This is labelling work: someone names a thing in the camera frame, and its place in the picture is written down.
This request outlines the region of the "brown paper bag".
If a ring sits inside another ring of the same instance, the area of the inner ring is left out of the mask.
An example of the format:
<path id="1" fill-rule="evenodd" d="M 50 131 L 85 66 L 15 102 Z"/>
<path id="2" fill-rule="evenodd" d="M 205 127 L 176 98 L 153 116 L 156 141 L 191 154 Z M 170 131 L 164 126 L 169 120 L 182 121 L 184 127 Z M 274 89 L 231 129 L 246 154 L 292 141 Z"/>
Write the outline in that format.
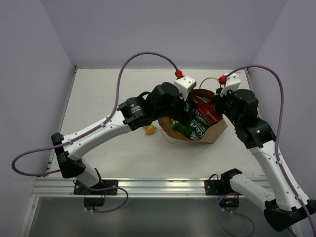
<path id="1" fill-rule="evenodd" d="M 202 87 L 199 86 L 199 88 L 194 89 L 190 93 L 190 95 L 206 97 L 213 101 L 213 97 L 215 94 L 211 90 L 202 89 Z M 222 118 L 221 121 L 210 126 L 209 129 L 206 131 L 205 135 L 200 140 L 191 140 L 190 138 L 185 136 L 180 130 L 178 130 L 178 127 L 175 130 L 172 129 L 170 118 L 168 117 L 160 118 L 158 119 L 158 123 L 161 127 L 161 131 L 163 131 L 165 135 L 167 135 L 170 138 L 173 138 L 176 140 L 187 141 L 187 142 L 201 142 L 201 143 L 209 143 L 209 144 L 215 143 L 215 141 L 222 135 L 222 133 L 228 127 L 225 120 Z"/>

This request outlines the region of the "yellow m&m packet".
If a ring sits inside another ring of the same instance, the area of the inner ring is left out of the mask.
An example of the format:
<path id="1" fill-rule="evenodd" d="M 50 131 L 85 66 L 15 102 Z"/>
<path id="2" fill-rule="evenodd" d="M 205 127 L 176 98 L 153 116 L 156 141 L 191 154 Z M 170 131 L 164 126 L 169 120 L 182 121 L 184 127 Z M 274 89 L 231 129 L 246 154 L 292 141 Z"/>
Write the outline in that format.
<path id="1" fill-rule="evenodd" d="M 145 134 L 146 135 L 151 135 L 152 133 L 154 133 L 156 131 L 156 127 L 154 125 L 148 125 L 148 126 L 144 126 L 145 129 Z"/>

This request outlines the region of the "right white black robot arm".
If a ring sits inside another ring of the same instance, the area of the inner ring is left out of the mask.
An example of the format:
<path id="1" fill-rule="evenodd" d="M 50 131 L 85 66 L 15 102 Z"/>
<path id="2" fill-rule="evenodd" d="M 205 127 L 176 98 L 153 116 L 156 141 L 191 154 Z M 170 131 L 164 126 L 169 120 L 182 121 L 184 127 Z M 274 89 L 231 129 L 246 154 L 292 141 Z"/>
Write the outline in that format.
<path id="1" fill-rule="evenodd" d="M 281 232 L 316 212 L 316 202 L 300 188 L 283 158 L 270 125 L 259 118 L 259 101 L 248 89 L 228 90 L 214 96 L 216 113 L 225 115 L 235 127 L 238 139 L 260 164 L 272 190 L 232 169 L 221 175 L 222 192 L 239 193 L 264 213 L 269 225 Z"/>

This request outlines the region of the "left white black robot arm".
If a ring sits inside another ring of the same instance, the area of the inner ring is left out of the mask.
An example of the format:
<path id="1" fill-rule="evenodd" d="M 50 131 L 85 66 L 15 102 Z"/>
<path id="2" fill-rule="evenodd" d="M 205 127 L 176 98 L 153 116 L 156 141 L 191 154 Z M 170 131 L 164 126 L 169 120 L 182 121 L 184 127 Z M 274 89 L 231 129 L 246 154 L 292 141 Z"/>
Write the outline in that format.
<path id="1" fill-rule="evenodd" d="M 189 123 L 197 108 L 188 99 L 195 86 L 192 80 L 187 85 L 164 82 L 155 86 L 151 92 L 128 98 L 115 107 L 114 112 L 105 120 L 70 135 L 53 134 L 51 141 L 62 177 L 76 178 L 90 193 L 99 193 L 103 187 L 100 174 L 83 156 L 117 136 L 148 126 L 161 118 Z"/>

